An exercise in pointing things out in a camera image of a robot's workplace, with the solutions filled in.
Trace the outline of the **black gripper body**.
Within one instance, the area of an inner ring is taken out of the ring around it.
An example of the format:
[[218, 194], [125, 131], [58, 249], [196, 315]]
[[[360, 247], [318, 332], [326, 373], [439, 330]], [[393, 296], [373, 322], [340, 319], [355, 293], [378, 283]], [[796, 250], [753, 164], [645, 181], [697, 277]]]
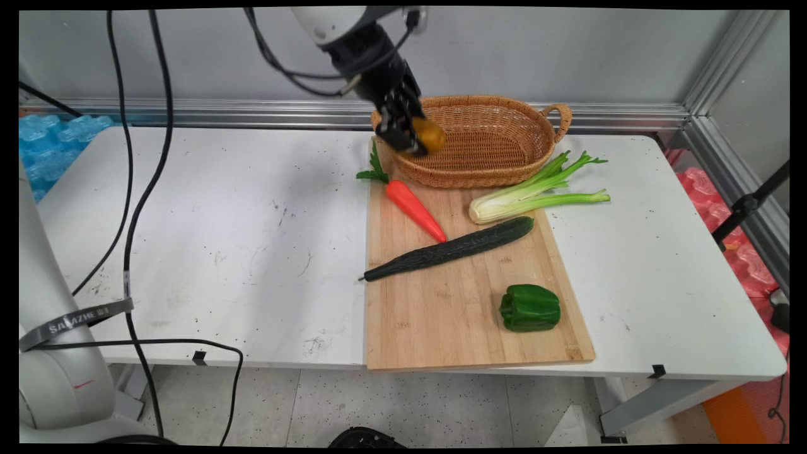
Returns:
[[404, 94], [421, 95], [400, 48], [417, 28], [407, 23], [406, 32], [394, 43], [378, 23], [367, 23], [334, 42], [323, 45], [338, 78], [345, 80], [334, 95], [355, 93], [381, 109], [387, 103], [403, 103]]

